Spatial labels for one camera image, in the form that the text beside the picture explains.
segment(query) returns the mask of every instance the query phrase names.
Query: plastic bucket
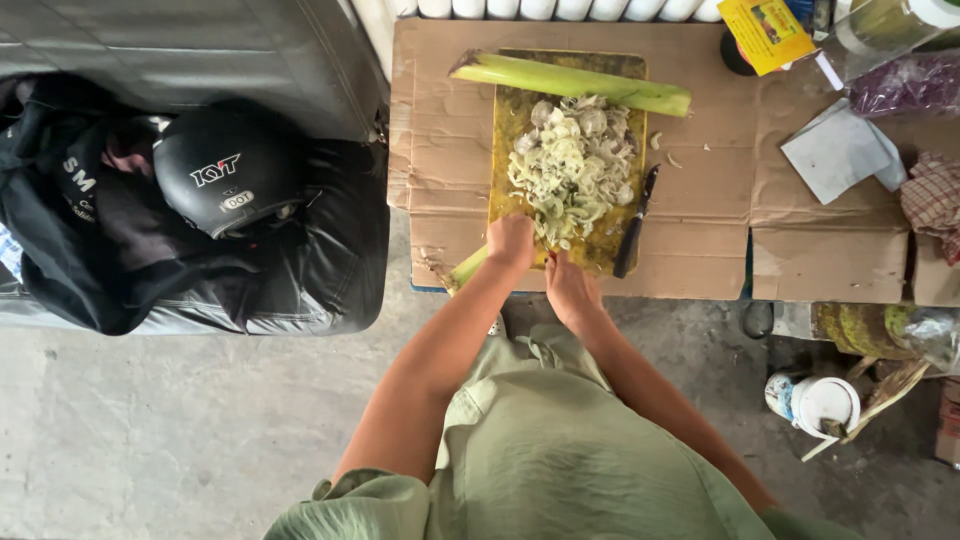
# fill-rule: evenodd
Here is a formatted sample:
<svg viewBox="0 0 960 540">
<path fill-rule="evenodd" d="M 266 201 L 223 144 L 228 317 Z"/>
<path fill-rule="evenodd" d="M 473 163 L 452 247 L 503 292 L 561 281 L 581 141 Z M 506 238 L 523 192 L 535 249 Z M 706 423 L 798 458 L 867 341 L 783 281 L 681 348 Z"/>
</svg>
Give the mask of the plastic bucket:
<svg viewBox="0 0 960 540">
<path fill-rule="evenodd" d="M 814 437 L 832 439 L 820 431 L 823 420 L 836 420 L 852 430 L 860 421 L 860 399 L 848 382 L 836 377 L 806 377 L 777 372 L 764 389 L 767 406 L 794 428 Z"/>
</svg>

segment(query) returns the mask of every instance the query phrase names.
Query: concrete floor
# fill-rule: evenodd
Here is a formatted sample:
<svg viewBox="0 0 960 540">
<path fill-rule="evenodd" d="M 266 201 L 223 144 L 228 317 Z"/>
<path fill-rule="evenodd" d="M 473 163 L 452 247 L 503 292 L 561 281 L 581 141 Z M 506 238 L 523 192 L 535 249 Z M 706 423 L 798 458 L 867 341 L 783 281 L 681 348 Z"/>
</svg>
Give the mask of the concrete floor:
<svg viewBox="0 0 960 540">
<path fill-rule="evenodd" d="M 0 331 L 0 538 L 260 538 L 346 446 L 394 354 L 446 300 L 413 293 L 395 214 L 383 311 L 367 331 L 120 337 Z M 960 478 L 932 461 L 925 381 L 849 446 L 815 445 L 763 402 L 768 371 L 829 344 L 739 330 L 740 303 L 608 299 L 630 340 L 744 455 L 782 504 L 868 538 L 956 538 Z M 552 317 L 514 297 L 508 327 Z"/>
</svg>

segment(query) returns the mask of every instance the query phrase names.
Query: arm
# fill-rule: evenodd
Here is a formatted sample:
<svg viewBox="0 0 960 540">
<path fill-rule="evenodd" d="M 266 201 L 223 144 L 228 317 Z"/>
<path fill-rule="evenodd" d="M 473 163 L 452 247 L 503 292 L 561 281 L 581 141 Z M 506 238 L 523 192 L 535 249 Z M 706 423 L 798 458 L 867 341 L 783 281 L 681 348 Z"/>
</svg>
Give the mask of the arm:
<svg viewBox="0 0 960 540">
<path fill-rule="evenodd" d="M 547 296 L 560 320 L 584 344 L 624 405 L 709 461 L 755 512 L 777 504 L 720 433 L 630 345 L 603 309 L 596 280 L 568 262 L 566 253 L 547 262 Z"/>
<path fill-rule="evenodd" d="M 522 214 L 501 218 L 488 228 L 487 243 L 487 259 L 400 351 L 373 390 L 334 482 L 351 469 L 374 467 L 430 483 L 446 407 L 536 254 L 533 220 Z"/>
</svg>

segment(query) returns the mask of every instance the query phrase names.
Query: motorcycle helmet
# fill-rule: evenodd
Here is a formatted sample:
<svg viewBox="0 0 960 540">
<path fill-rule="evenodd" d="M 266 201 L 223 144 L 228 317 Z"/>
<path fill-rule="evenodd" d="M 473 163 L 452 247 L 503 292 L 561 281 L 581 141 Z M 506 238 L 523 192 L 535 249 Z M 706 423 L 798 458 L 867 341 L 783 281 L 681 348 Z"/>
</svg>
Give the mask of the motorcycle helmet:
<svg viewBox="0 0 960 540">
<path fill-rule="evenodd" d="M 170 208 L 221 238 L 303 202 L 306 161 L 287 138 L 242 112 L 189 112 L 154 145 L 156 182 Z"/>
</svg>

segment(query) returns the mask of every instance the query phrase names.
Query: green stalk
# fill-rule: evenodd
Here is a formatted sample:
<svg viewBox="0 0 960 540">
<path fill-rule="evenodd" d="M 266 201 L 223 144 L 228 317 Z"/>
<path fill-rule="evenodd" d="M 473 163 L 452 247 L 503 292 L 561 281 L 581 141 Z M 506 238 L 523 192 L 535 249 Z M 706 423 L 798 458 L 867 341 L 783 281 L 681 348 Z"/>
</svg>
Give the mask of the green stalk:
<svg viewBox="0 0 960 540">
<path fill-rule="evenodd" d="M 468 50 L 450 69 L 449 76 L 567 97 L 600 95 L 614 105 L 680 117 L 688 116 L 693 101 L 690 90 L 679 86 L 494 55 L 477 49 Z"/>
<path fill-rule="evenodd" d="M 480 263 L 487 258 L 487 244 L 478 249 L 473 255 L 467 257 L 467 260 L 461 262 L 456 268 L 450 270 L 448 274 L 440 276 L 440 281 L 444 283 L 446 292 L 453 296 L 461 287 L 467 284 L 467 280 L 473 276 L 473 273 L 480 267 Z"/>
</svg>

